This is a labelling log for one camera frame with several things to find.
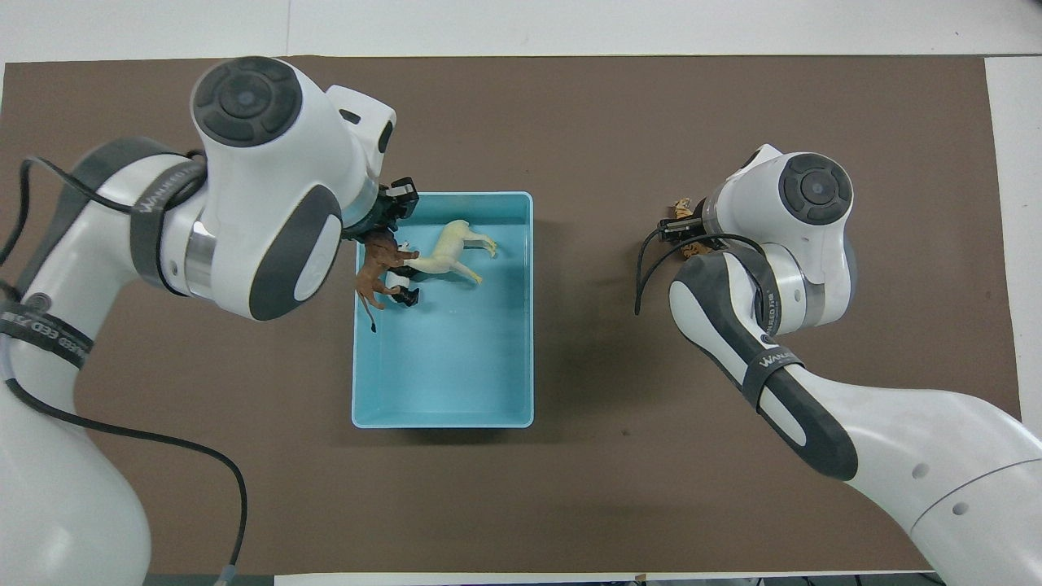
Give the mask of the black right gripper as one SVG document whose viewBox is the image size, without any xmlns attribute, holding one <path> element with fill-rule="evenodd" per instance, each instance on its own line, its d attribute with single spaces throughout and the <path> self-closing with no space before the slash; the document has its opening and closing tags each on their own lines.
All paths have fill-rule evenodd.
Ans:
<svg viewBox="0 0 1042 586">
<path fill-rule="evenodd" d="M 690 238 L 708 236 L 703 218 L 699 215 L 681 216 L 681 218 L 663 218 L 658 223 L 659 241 L 678 244 Z"/>
</svg>

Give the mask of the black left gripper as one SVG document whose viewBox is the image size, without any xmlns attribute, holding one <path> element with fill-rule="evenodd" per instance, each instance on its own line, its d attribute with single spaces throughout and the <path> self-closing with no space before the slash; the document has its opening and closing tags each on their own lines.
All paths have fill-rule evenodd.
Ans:
<svg viewBox="0 0 1042 586">
<path fill-rule="evenodd" d="M 399 178 L 387 189 L 377 190 L 373 207 L 357 222 L 346 226 L 346 240 L 365 242 L 370 234 L 395 231 L 399 219 L 413 215 L 420 200 L 412 177 Z"/>
</svg>

